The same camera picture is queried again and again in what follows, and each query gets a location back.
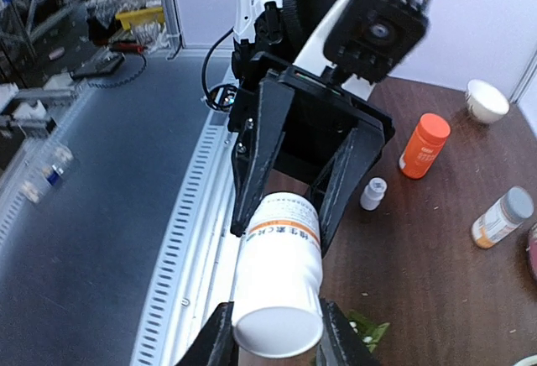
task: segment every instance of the workbench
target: workbench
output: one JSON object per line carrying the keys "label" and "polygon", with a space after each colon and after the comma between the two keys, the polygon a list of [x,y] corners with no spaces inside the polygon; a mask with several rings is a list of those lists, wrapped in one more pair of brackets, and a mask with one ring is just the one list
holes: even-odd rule
{"label": "workbench", "polygon": [[[526,264],[526,222],[483,250],[470,228],[511,186],[537,203],[537,141],[517,107],[491,126],[467,116],[464,94],[387,79],[369,100],[394,119],[395,137],[366,177],[388,190],[375,212],[349,203],[323,260],[321,297],[391,326],[376,350],[384,365],[512,366],[537,353],[537,282]],[[421,180],[398,160],[421,114],[451,125],[445,148]],[[305,191],[272,174],[271,191]],[[242,366],[306,365],[313,353],[282,361],[245,355]]]}

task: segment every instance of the orange pill bottle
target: orange pill bottle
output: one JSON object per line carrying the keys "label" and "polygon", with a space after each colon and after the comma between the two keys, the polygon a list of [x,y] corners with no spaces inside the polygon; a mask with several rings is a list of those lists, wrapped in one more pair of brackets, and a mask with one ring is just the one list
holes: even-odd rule
{"label": "orange pill bottle", "polygon": [[444,118],[431,112],[421,116],[399,158],[399,168],[403,174],[411,179],[423,177],[444,147],[450,133],[450,124]]}

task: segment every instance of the gray floor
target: gray floor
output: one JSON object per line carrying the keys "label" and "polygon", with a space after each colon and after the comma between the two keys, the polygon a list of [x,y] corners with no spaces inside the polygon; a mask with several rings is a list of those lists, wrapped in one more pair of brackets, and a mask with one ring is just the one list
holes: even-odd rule
{"label": "gray floor", "polygon": [[[130,56],[115,75],[136,71]],[[210,84],[228,60],[214,59]],[[0,256],[2,365],[127,365],[161,239],[207,109],[201,59],[149,59],[97,91],[66,143],[67,180]]]}
{"label": "gray floor", "polygon": [[[28,87],[42,87],[46,81],[62,71],[72,71],[82,61],[89,60],[96,52],[97,47],[87,40],[86,7],[83,2],[76,4],[73,12],[59,22],[43,38],[37,40],[34,47],[38,53],[35,62],[29,60],[22,65],[17,63],[19,72]],[[49,53],[64,47],[65,54],[55,61],[49,60]],[[23,83],[13,73],[10,82],[22,88]],[[6,169],[9,161],[17,151],[22,139],[6,139],[0,135],[0,169]]]}

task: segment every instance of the white bottle lid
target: white bottle lid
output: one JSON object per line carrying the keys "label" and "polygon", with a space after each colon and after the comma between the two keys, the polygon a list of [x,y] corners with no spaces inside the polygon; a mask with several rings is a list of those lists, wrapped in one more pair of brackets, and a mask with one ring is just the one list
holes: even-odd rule
{"label": "white bottle lid", "polygon": [[[318,293],[306,283],[298,282],[295,285],[268,284],[279,288],[274,289],[274,297],[293,295],[296,303],[281,300],[279,306],[274,297],[268,298],[257,304],[258,308],[250,306],[248,312],[235,321],[233,336],[242,349],[262,358],[291,358],[319,342],[324,325]],[[251,286],[255,291],[253,300],[258,292],[270,295],[263,284],[253,282]]]}
{"label": "white bottle lid", "polygon": [[388,184],[380,177],[371,179],[360,197],[360,205],[362,208],[366,211],[377,209],[380,201],[384,198],[384,193],[387,189]]}
{"label": "white bottle lid", "polygon": [[531,195],[522,187],[512,187],[505,195],[505,211],[515,223],[522,223],[534,214]]}

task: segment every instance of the small white bottle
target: small white bottle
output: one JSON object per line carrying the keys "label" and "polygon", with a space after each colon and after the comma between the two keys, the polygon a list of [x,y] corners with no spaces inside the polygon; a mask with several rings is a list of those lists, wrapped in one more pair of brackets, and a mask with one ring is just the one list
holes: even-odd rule
{"label": "small white bottle", "polygon": [[472,238],[480,248],[491,248],[534,213],[534,202],[522,187],[512,187],[472,225]]}
{"label": "small white bottle", "polygon": [[377,209],[380,201],[384,198],[384,193],[387,189],[388,184],[380,177],[371,179],[360,197],[360,205],[362,208],[366,211]]}

